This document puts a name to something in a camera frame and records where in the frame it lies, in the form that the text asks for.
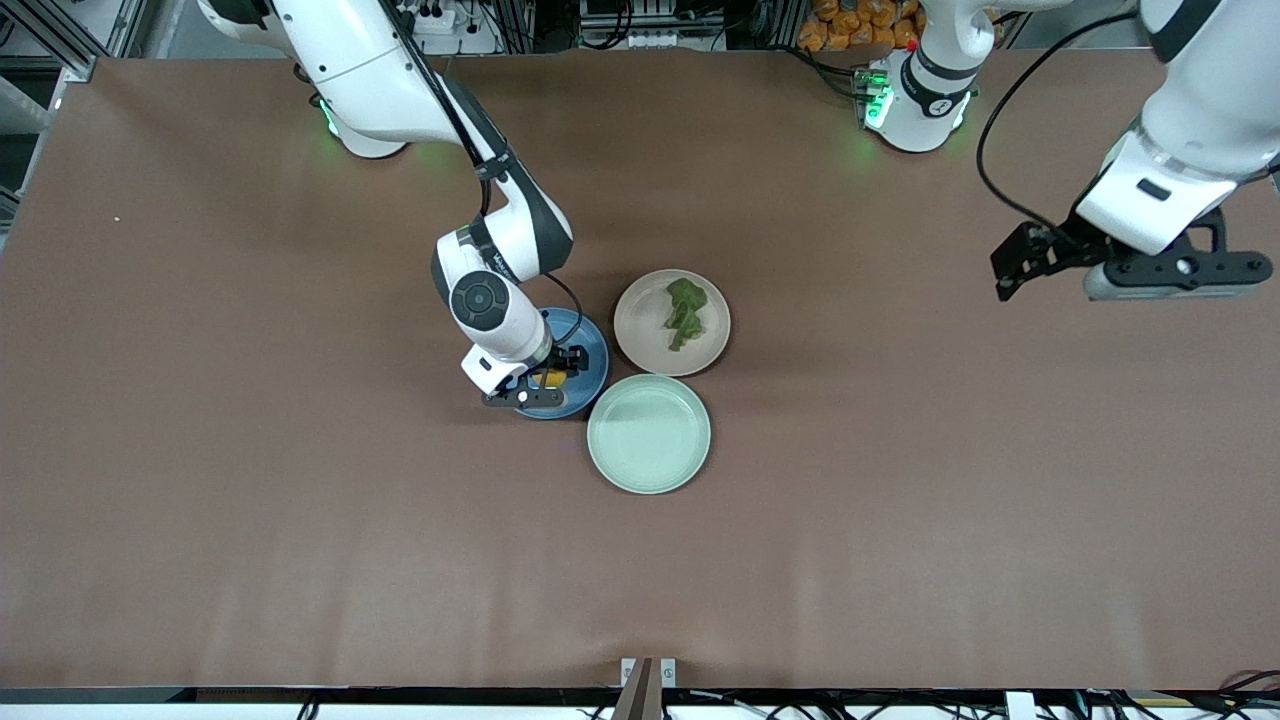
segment yellow object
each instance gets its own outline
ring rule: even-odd
[[[813,14],[818,15],[819,20],[829,20],[838,12],[840,0],[813,0]]]
[[[819,23],[818,20],[805,20],[800,26],[800,37],[796,40],[796,46],[801,50],[808,50],[810,53],[817,53],[822,50],[822,46],[827,44],[827,23]]]
[[[849,44],[850,45],[867,45],[868,42],[872,41],[872,29],[873,28],[872,28],[870,23],[863,24],[863,26],[858,26],[858,29],[854,31],[854,35],[851,35],[849,37]]]
[[[888,28],[897,19],[897,5],[891,0],[858,0],[858,17],[879,28]]]
[[[538,373],[534,377],[538,378],[539,383],[543,382],[543,374],[541,373]],[[566,373],[564,370],[550,370],[549,373],[547,373],[547,386],[545,387],[548,387],[548,388],[561,387],[562,384],[564,384],[564,380],[567,380],[567,379],[568,379],[568,373]]]
[[[906,47],[913,40],[919,40],[915,35],[915,23],[910,19],[893,23],[893,47]]]
[[[831,19],[831,32],[838,35],[851,35],[858,26],[863,24],[854,10],[841,10]]]

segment black cable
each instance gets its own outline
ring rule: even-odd
[[[791,55],[792,58],[800,60],[801,63],[809,65],[815,70],[824,73],[831,73],[833,76],[854,77],[854,70],[849,68],[837,68],[836,65],[828,65],[826,63],[819,63],[813,54],[808,51],[800,51],[790,45],[769,45],[765,50],[782,50],[783,53]]]
[[[1156,715],[1151,710],[1147,710],[1140,702],[1133,700],[1133,697],[1130,697],[1125,691],[1112,691],[1111,694],[1126,702],[1129,706],[1138,708],[1138,712],[1146,715],[1147,720],[1164,720],[1164,717]]]
[[[9,20],[6,23],[9,26],[9,31],[4,33],[4,40],[0,40],[0,47],[4,47],[4,45],[13,38],[13,28],[18,27],[18,23],[14,22],[13,19],[10,19],[10,18],[5,18],[5,19]]]
[[[320,693],[312,692],[298,708],[297,720],[315,720],[317,715],[320,715]]]
[[[1114,694],[1107,693],[1106,698],[1107,698],[1107,705],[1111,706],[1111,717],[1114,720],[1129,720],[1129,716],[1125,714],[1124,708],[1120,707],[1120,703],[1116,702],[1116,698],[1115,698]]]
[[[810,712],[809,712],[808,710],[805,710],[804,707],[800,707],[799,705],[780,705],[780,706],[774,707],[774,708],[773,708],[773,710],[772,710],[772,711],[771,711],[771,712],[769,712],[769,714],[768,714],[768,715],[767,715],[767,716],[764,717],[764,720],[777,720],[777,717],[778,717],[778,714],[780,714],[780,712],[782,712],[783,710],[787,710],[788,707],[790,707],[790,708],[792,708],[792,710],[796,710],[796,711],[799,711],[799,712],[800,712],[801,715],[804,715],[804,716],[805,716],[805,717],[806,717],[808,720],[818,720],[817,717],[814,717],[814,716],[813,716],[813,714],[810,714]]]
[[[380,1],[383,13],[392,20],[392,26],[399,32],[407,33],[408,31],[394,20],[398,15],[396,14],[396,6],[392,5],[392,0]],[[444,81],[431,68],[431,64],[426,59],[426,54],[422,53],[417,44],[413,42],[411,36],[406,35],[403,45],[410,47],[408,55],[417,67],[419,74],[421,74],[426,81],[428,88],[430,88],[431,95],[435,96],[435,101],[440,105],[440,109],[444,110],[444,115],[449,119],[449,124],[453,127],[453,131],[458,135],[462,149],[466,150],[467,158],[471,159],[471,167],[479,168],[484,164],[484,159],[480,156],[480,150],[476,147],[475,141],[471,140],[471,133],[468,133],[466,126],[462,124],[462,118],[458,117],[457,108],[453,106],[453,101],[449,100],[449,95],[444,91]],[[493,197],[493,192],[489,186],[490,181],[480,179],[480,211],[477,214],[480,218],[489,214],[489,204]]]
[[[564,333],[562,337],[554,341],[556,345],[563,345],[566,340],[573,337],[573,333],[576,333],[577,329],[582,327],[582,304],[579,302],[577,295],[572,290],[570,290],[567,284],[561,282],[559,278],[557,278],[550,273],[543,273],[543,277],[549,278],[553,283],[561,286],[561,290],[563,290],[564,293],[568,295],[568,299],[573,301],[573,311],[577,313],[577,319],[573,320],[573,327],[571,327],[567,333]]]
[[[987,118],[987,124],[983,126],[982,128],[982,135],[978,136],[978,151],[975,158],[978,163],[978,177],[982,179],[982,183],[987,186],[987,190],[989,190],[991,193],[996,196],[996,200],[1000,200],[1012,210],[1016,210],[1018,213],[1030,218],[1036,223],[1041,224],[1044,229],[1055,233],[1056,236],[1059,236],[1059,238],[1071,245],[1074,245],[1074,241],[1070,237],[1068,237],[1068,234],[1062,232],[1062,229],[1059,228],[1056,223],[1051,222],[1048,218],[1041,215],[1036,210],[1032,210],[1030,208],[1015,201],[1002,190],[996,187],[996,183],[992,182],[991,176],[987,174],[987,161],[986,161],[987,137],[991,135],[991,128],[996,124],[996,118],[1000,117],[1000,111],[1005,109],[1005,105],[1009,102],[1009,100],[1014,96],[1014,94],[1018,92],[1018,90],[1023,86],[1023,83],[1025,83],[1027,79],[1030,78],[1032,74],[1036,70],[1038,70],[1041,65],[1044,64],[1046,60],[1053,56],[1053,53],[1057,53],[1059,50],[1065,47],[1069,42],[1075,40],[1076,37],[1080,37],[1087,32],[1094,31],[1103,26],[1124,20],[1132,20],[1137,17],[1138,13],[1121,13],[1119,15],[1111,15],[1108,18],[1102,18],[1101,20],[1094,20],[1074,32],[1069,32],[1066,37],[1059,40],[1052,46],[1050,46],[1050,49],[1046,50],[1039,58],[1037,58],[1036,61],[1030,64],[1030,67],[1023,70],[1023,74],[1018,76],[1018,79],[1015,79],[1014,85],[1009,87],[1004,97],[1000,99],[1000,102],[996,102],[996,108],[992,109],[991,117]]]
[[[790,45],[771,45],[771,46],[767,47],[767,50],[781,50],[781,51],[786,53],[787,55],[791,55],[796,60],[800,60],[801,63],[809,65],[810,68],[814,69],[814,72],[818,73],[818,77],[822,78],[822,82],[827,87],[829,87],[831,91],[835,92],[836,95],[838,95],[838,96],[841,96],[841,97],[844,97],[846,100],[858,100],[860,97],[852,90],[842,87],[840,83],[837,83],[836,81],[833,81],[831,78],[831,76],[838,76],[838,77],[842,77],[842,78],[851,78],[851,77],[854,77],[854,70],[845,69],[845,68],[837,68],[835,65],[828,65],[826,63],[819,63],[818,60],[815,60],[813,58],[813,55],[810,55],[808,53],[803,53],[800,50],[796,50],[795,47],[791,47]]]
[[[1277,676],[1280,676],[1280,670],[1265,670],[1262,673],[1254,673],[1254,674],[1249,675],[1248,678],[1244,678],[1243,680],[1239,680],[1239,682],[1231,683],[1230,685],[1224,685],[1224,687],[1219,688],[1217,692],[1220,692],[1220,693],[1234,693],[1235,691],[1243,691],[1244,688],[1252,685],[1253,683],[1257,683],[1258,680],[1266,680],[1267,678],[1277,678]]]
[[[584,40],[581,41],[582,47],[590,47],[591,50],[611,50],[617,47],[631,32],[631,20],[634,17],[635,6],[632,6],[631,0],[620,0],[618,22],[613,26],[613,31],[609,32],[609,37],[599,45]],[[622,27],[623,22],[626,22],[626,27]]]
[[[516,37],[529,37],[529,36],[521,35],[521,32],[518,29],[516,29],[516,28],[508,28],[503,23],[499,23],[498,22],[498,17],[494,15],[493,12],[489,9],[489,6],[485,5],[484,3],[480,3],[480,9],[484,10],[485,17],[489,18],[490,23],[493,23],[494,31],[502,33],[502,44],[506,46],[506,50],[507,50],[508,54],[511,54],[511,49],[517,45],[516,42],[513,42],[511,40],[511,35],[509,33],[516,33]]]
[[[726,32],[728,32],[728,31],[731,31],[731,29],[741,26],[742,23],[750,22],[750,20],[751,20],[751,15],[748,15],[748,17],[737,20],[736,23],[731,24],[731,26],[722,24],[721,26],[721,31],[717,32],[716,37],[712,38],[712,46],[710,46],[710,49],[716,50],[716,44],[719,42],[719,37],[722,35],[724,35]],[[728,40],[724,41],[724,49],[728,50]]]

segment orange bag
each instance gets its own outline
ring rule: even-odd
[[[841,10],[836,13],[835,18],[831,19],[831,32],[851,35],[860,24],[863,23],[858,19],[858,13],[852,10]]]
[[[910,19],[901,19],[893,23],[893,47],[906,47],[913,40],[919,40],[915,35],[915,23]]]
[[[897,19],[897,5],[891,0],[858,0],[858,17],[876,27],[887,28]]]
[[[838,12],[840,0],[813,0],[813,14],[818,15],[819,20],[829,20]]]
[[[801,50],[808,50],[810,53],[817,53],[822,50],[822,46],[827,44],[827,23],[819,23],[818,20],[805,20],[800,26],[800,36],[796,38],[796,46]]]
[[[854,35],[849,36],[850,45],[867,45],[872,41],[872,26],[870,23],[863,23],[858,26]]]

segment green led light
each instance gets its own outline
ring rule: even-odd
[[[973,92],[964,94],[964,100],[960,101],[960,108],[956,109],[956,119],[951,123],[951,129],[956,129],[964,122],[964,109],[969,105],[970,97],[973,97]]]
[[[320,100],[320,111],[324,113],[324,119],[329,120],[329,133],[338,137],[338,124],[333,122],[333,114],[329,111],[329,105],[325,104],[324,99]]]
[[[888,114],[888,108],[892,104],[893,88],[886,87],[883,92],[867,104],[867,124],[878,129],[882,124],[884,124],[884,117]]]

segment blue plate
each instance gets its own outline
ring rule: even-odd
[[[544,307],[543,316],[547,318],[547,324],[552,328],[552,336],[558,338],[573,327],[577,311],[564,307]],[[590,359],[590,369],[564,380],[561,387],[561,392],[564,393],[564,404],[559,407],[532,407],[516,410],[516,413],[535,420],[558,420],[582,410],[599,397],[600,391],[604,389],[604,380],[609,378],[609,343],[605,342],[604,333],[595,327],[590,318],[582,315],[582,324],[562,345],[585,347]],[[529,384],[538,387],[538,374],[529,378]]]

